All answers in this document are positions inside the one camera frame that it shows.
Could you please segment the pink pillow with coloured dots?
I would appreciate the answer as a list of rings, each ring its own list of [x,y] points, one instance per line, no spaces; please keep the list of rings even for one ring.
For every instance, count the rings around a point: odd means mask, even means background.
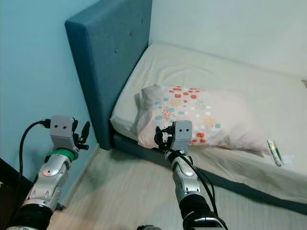
[[[140,91],[137,141],[156,148],[155,131],[174,121],[191,121],[191,146],[266,151],[267,138],[246,99],[232,90],[205,90],[185,86],[147,86]]]

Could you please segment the mattress with cream sheet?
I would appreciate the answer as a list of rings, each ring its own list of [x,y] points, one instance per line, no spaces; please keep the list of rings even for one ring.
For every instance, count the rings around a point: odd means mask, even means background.
[[[137,143],[139,94],[152,85],[239,92],[265,138],[277,145],[283,166],[276,166],[269,149],[190,145],[196,166],[273,197],[307,204],[307,86],[300,79],[174,46],[151,45],[110,117],[119,134]]]

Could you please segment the teal upholstered headboard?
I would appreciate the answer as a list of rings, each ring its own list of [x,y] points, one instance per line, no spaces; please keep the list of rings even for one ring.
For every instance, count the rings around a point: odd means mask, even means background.
[[[152,0],[99,0],[64,23],[96,141],[112,149],[112,111],[149,43]]]

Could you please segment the black baseboard strip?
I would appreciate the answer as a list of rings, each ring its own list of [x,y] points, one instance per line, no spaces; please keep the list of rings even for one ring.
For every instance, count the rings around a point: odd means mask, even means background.
[[[15,170],[2,158],[0,159],[0,181],[10,187],[17,188],[18,184],[21,187],[29,186],[30,181]]]

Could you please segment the brown foam floor mat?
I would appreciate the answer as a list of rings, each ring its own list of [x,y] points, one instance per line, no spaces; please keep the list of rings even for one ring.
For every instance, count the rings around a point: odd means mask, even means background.
[[[5,230],[7,227],[19,199],[15,188],[0,184],[0,230]]]

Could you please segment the white and green tube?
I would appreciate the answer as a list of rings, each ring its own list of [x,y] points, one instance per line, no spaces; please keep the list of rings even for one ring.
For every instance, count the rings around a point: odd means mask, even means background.
[[[271,155],[273,157],[273,160],[274,160],[276,166],[282,167],[283,166],[283,160],[282,160],[281,156],[279,155],[279,150],[278,150],[278,147],[275,144],[274,140],[268,139],[267,144],[268,144],[269,150],[271,152]]]

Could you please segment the teal bed frame base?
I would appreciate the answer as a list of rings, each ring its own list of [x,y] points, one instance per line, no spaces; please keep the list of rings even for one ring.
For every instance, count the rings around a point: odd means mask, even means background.
[[[113,135],[113,142],[114,148],[123,153],[137,156],[143,160],[147,160],[162,167],[166,167],[167,169],[170,167],[170,163],[161,153],[141,147],[135,140],[125,137],[119,133],[115,133]],[[211,182],[215,186],[238,193],[254,201],[263,202],[265,204],[285,208],[287,210],[307,215],[307,204],[279,199],[262,191],[254,190],[254,188],[250,188],[245,184],[232,182],[204,169],[200,169],[200,171],[204,173],[206,177],[210,178]]]

